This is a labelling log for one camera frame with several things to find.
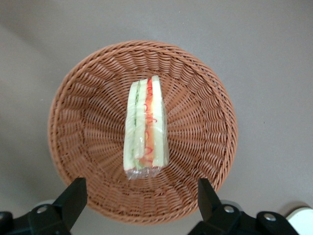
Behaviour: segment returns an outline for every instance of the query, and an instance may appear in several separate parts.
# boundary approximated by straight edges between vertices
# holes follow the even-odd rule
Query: gray table
[[[175,44],[224,83],[239,127],[218,195],[251,216],[313,206],[313,1],[0,1],[0,209],[14,215],[65,188],[50,159],[49,107],[67,72],[104,46]],[[186,234],[196,212],[131,226],[86,208],[82,234]]]

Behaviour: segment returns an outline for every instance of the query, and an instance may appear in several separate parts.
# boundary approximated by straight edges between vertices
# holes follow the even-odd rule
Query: white object
[[[313,210],[299,208],[287,216],[287,220],[300,235],[313,235]]]

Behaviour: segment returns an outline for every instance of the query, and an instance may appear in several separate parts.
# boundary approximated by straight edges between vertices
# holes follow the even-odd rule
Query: brown basket
[[[155,178],[123,171],[124,122],[132,82],[159,75],[168,117],[170,164]],[[88,205],[133,224],[158,224],[197,209],[197,180],[215,190],[237,146],[237,123],[217,75],[179,47],[130,41],[105,47],[64,78],[50,110],[49,146],[66,184],[86,177]]]

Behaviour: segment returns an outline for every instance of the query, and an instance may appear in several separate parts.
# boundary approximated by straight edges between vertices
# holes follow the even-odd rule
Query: wrapped sandwich
[[[168,164],[166,123],[159,77],[155,75],[132,83],[123,161],[129,179],[154,177]]]

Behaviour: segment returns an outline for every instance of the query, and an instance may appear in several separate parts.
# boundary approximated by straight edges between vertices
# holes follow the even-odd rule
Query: metal screw
[[[265,219],[267,219],[268,221],[276,221],[276,217],[272,214],[266,213],[264,214]]]
[[[234,208],[232,208],[231,206],[225,206],[225,207],[224,207],[224,210],[225,210],[227,213],[234,213],[234,212],[235,212]]]
[[[47,206],[42,206],[37,209],[37,213],[40,214],[42,212],[45,212],[46,210],[47,210]]]

